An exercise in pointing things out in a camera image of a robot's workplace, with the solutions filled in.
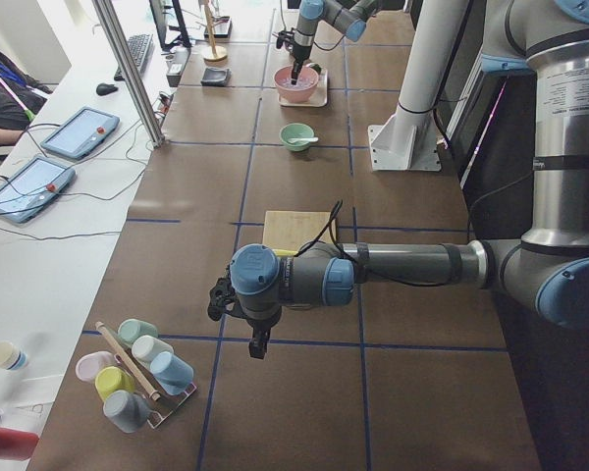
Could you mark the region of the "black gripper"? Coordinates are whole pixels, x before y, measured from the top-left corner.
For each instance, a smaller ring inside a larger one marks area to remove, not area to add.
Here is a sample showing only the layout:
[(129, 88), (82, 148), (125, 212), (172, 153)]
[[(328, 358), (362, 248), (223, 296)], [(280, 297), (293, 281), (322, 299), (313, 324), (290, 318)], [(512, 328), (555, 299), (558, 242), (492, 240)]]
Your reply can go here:
[(252, 337), (248, 349), (251, 358), (263, 359), (267, 352), (271, 329), (281, 320), (281, 307), (271, 306), (269, 309), (253, 311), (244, 308), (246, 323), (252, 328)]
[(299, 74), (303, 68), (303, 63), (309, 59), (311, 54), (311, 45), (294, 45), (294, 59), (291, 70), (291, 84), (297, 84)]

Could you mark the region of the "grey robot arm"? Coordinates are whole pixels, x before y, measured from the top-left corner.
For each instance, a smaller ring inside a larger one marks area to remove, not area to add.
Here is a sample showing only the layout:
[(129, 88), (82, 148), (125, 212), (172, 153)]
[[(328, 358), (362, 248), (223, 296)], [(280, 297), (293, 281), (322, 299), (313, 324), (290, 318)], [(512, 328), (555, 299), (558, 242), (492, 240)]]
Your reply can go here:
[(292, 55), (291, 84), (296, 84), (309, 59), (315, 35), (320, 22), (325, 22), (351, 42), (356, 42), (364, 34), (367, 21), (377, 14), (383, 6), (382, 1), (335, 1), (305, 0), (298, 9), (297, 23), (289, 31)]
[(211, 289), (209, 317), (243, 319), (265, 355), (284, 307), (342, 306), (369, 281), (419, 288), (473, 283), (544, 319), (589, 328), (589, 1), (491, 1), (482, 68), (537, 78), (533, 222), (520, 239), (455, 244), (306, 243), (281, 256), (239, 249)]

